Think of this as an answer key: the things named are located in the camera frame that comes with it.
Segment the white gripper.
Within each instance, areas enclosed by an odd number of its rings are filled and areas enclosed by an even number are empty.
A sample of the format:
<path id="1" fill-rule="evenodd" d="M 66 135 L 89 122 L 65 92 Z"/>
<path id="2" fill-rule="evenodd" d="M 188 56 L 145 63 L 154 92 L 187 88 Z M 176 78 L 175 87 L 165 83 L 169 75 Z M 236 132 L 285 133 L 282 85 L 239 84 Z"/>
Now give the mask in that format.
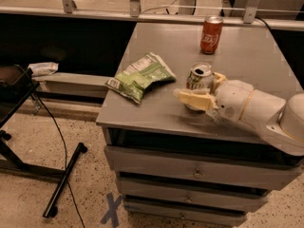
<path id="1" fill-rule="evenodd" d="M 252 85 L 239 80 L 226 80 L 225 75 L 214 73 L 215 97 L 206 88 L 194 90 L 177 88 L 174 90 L 174 96 L 190 108 L 207 111 L 207 115 L 215 122 L 220 119 L 237 122 L 255 89 Z"/>

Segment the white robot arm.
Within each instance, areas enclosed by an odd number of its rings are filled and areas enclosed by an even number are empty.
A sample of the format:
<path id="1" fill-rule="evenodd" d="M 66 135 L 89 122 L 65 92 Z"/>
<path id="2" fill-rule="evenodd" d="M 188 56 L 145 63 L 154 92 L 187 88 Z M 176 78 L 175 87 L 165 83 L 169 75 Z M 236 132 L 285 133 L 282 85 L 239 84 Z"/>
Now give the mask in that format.
<path id="1" fill-rule="evenodd" d="M 217 73 L 211 89 L 175 89 L 183 104 L 257 134 L 269 145 L 292 156 L 304 155 L 304 94 L 288 100 Z"/>

